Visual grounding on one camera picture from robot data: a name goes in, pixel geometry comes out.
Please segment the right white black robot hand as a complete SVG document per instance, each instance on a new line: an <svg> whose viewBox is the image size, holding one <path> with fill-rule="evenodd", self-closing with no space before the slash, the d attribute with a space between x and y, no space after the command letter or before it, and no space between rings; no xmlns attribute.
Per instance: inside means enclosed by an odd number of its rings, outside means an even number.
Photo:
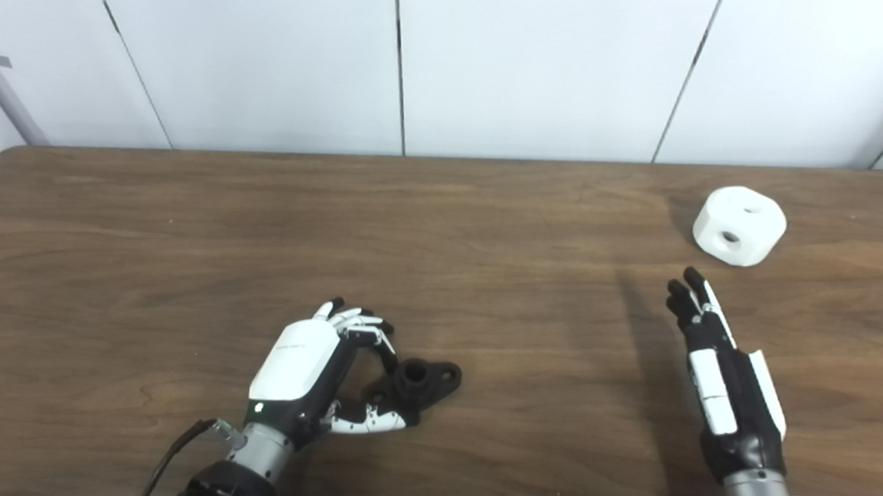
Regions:
<svg viewBox="0 0 883 496"><path fill-rule="evenodd" d="M718 296L689 266L668 282L666 307L684 336L687 370L704 425L700 445L719 483L738 472L787 472L784 410L763 351L735 342Z"/></svg>

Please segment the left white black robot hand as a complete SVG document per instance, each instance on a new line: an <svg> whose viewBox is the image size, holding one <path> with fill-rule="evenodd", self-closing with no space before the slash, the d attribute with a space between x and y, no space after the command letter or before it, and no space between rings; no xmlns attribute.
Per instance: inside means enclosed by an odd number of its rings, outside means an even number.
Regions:
<svg viewBox="0 0 883 496"><path fill-rule="evenodd" d="M368 403L362 414L340 413L337 392L358 351L375 351L388 375L399 366L393 332L391 323L369 309L346 309L344 298L326 301L310 318L282 330L248 387L244 423L279 431L296 450L329 431L357 435L419 425L418 413Z"/></svg>

